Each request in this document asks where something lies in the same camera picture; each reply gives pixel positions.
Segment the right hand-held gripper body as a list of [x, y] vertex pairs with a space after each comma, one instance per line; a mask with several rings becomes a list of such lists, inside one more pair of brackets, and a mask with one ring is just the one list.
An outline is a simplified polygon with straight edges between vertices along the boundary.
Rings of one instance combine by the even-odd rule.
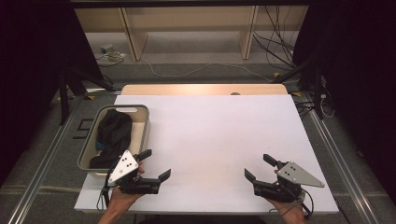
[[297, 201], [303, 193], [302, 185], [324, 188], [325, 184], [293, 161], [267, 161], [276, 167], [277, 181], [267, 183], [252, 177], [254, 194], [279, 203]]

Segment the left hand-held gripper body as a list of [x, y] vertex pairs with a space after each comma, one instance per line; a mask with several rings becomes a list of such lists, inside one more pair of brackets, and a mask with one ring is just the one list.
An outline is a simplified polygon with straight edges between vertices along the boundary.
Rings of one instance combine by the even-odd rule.
[[127, 194], [158, 194], [162, 181], [144, 178], [139, 174], [138, 154], [125, 150], [116, 165], [109, 169], [106, 177], [106, 189], [118, 187]]

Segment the beige bin with grey rim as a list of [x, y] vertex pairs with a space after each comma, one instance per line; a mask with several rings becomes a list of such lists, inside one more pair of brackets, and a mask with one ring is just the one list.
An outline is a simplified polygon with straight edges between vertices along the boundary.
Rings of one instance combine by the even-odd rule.
[[110, 109], [116, 109], [119, 112], [129, 115], [133, 121], [131, 143], [126, 150], [133, 154], [139, 154], [147, 149], [149, 138], [149, 110], [144, 105], [106, 105], [98, 110], [93, 120], [92, 127], [85, 140], [84, 146], [78, 157], [78, 167], [80, 170], [87, 172], [95, 177], [105, 176], [108, 169], [92, 169], [90, 160], [99, 155], [95, 149], [95, 139], [99, 122], [104, 118], [106, 112]]

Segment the black cloth with blue stitching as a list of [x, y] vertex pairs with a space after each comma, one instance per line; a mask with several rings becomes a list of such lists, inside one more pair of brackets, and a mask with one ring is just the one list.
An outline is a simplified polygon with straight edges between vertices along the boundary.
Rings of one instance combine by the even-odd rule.
[[131, 117], [116, 109], [106, 112], [99, 122], [95, 149], [99, 155], [90, 160], [92, 169], [108, 169], [131, 143], [133, 121]]

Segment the person's left hand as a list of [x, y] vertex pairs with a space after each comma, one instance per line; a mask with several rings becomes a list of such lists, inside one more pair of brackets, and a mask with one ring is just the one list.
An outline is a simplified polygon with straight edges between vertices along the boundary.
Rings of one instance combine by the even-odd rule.
[[115, 187], [112, 190], [107, 211], [125, 212], [141, 197], [142, 194], [123, 193], [118, 187]]

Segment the person's right hand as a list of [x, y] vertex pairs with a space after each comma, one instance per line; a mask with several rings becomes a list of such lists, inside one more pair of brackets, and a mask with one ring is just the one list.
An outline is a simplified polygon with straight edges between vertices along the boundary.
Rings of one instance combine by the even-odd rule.
[[268, 202], [275, 208], [275, 210], [283, 218], [304, 218], [304, 211], [298, 203], [280, 203], [271, 199]]

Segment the white board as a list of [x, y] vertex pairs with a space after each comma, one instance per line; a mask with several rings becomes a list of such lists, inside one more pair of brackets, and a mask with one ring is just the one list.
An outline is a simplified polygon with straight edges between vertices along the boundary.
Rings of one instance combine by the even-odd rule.
[[121, 95], [118, 105], [149, 111], [147, 176], [171, 176], [156, 195], [140, 198], [136, 214], [264, 215], [271, 204], [255, 195], [250, 171], [276, 181], [263, 160], [294, 161], [324, 177], [294, 102], [283, 95]]

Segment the black tape square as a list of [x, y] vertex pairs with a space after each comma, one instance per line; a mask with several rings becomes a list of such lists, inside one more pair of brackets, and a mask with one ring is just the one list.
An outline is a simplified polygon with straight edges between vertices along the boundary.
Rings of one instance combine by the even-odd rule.
[[74, 139], [85, 139], [88, 136], [88, 133], [91, 129], [93, 123], [93, 119], [82, 119], [77, 128], [77, 135], [74, 135]]

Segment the black tripod stand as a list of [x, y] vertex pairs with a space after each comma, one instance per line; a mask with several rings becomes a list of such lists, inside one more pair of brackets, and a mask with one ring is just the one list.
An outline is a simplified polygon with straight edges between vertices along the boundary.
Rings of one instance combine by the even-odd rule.
[[83, 80], [88, 80], [106, 91], [117, 91], [113, 85], [105, 83], [102, 79], [92, 77], [88, 73], [78, 70], [76, 67], [70, 66], [63, 68], [58, 76], [58, 87], [61, 98], [61, 125], [64, 125], [69, 117], [67, 89], [70, 89], [76, 96], [84, 96], [88, 91], [82, 83]]
[[292, 77], [299, 75], [298, 88], [299, 90], [312, 90], [314, 93], [314, 110], [320, 119], [323, 119], [323, 112], [321, 111], [320, 102], [322, 94], [321, 73], [319, 71], [319, 62], [317, 59], [308, 59], [298, 65], [286, 75], [276, 78], [272, 84], [281, 84]]

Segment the white power adapter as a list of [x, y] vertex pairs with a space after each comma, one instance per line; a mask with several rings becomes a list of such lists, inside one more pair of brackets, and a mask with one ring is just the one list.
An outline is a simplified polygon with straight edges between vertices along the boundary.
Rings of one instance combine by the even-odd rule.
[[107, 59], [114, 63], [121, 63], [125, 57], [124, 53], [116, 51], [111, 44], [101, 46], [100, 51], [102, 55], [99, 59]]

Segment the black curtain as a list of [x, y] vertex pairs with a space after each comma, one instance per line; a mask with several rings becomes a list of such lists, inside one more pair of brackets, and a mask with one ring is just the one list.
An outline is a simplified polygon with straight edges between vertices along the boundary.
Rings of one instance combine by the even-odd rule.
[[68, 67], [102, 78], [70, 0], [0, 0], [0, 186]]
[[347, 0], [323, 75], [356, 147], [396, 203], [396, 0]]

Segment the wooden shelf unit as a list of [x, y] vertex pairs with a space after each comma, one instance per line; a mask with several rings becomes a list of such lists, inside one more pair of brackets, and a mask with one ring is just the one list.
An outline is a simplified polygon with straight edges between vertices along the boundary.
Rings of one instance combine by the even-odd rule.
[[76, 13], [86, 33], [124, 33], [135, 61], [141, 59], [150, 32], [236, 32], [246, 60], [255, 31], [269, 31], [276, 21], [283, 30], [298, 31], [307, 10], [307, 6], [111, 7], [80, 8]]

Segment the aluminium floor rail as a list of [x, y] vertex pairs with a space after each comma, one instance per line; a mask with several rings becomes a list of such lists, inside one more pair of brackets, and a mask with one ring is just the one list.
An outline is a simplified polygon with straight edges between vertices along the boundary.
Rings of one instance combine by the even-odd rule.
[[58, 154], [58, 151], [60, 150], [66, 133], [70, 129], [71, 123], [74, 120], [74, 116], [76, 115], [77, 110], [81, 106], [82, 102], [83, 96], [76, 96], [72, 100], [69, 116], [55, 134], [43, 160], [40, 162], [33, 178], [23, 192], [19, 202], [15, 206], [14, 211], [8, 219], [7, 224], [23, 224], [23, 221], [29, 213], [35, 197], [39, 192], [39, 189], [43, 181], [45, 180], [47, 173], [49, 172], [50, 167], [53, 164], [56, 155]]
[[320, 119], [317, 112], [311, 112], [310, 117], [313, 120], [322, 141], [327, 148], [327, 151], [332, 158], [332, 162], [340, 175], [347, 192], [357, 208], [361, 219], [364, 224], [379, 224], [373, 207], [370, 205], [369, 200], [364, 195], [360, 185], [358, 184], [355, 176], [350, 171], [345, 159], [343, 158], [338, 146], [335, 144], [332, 135], [326, 126], [323, 119]]

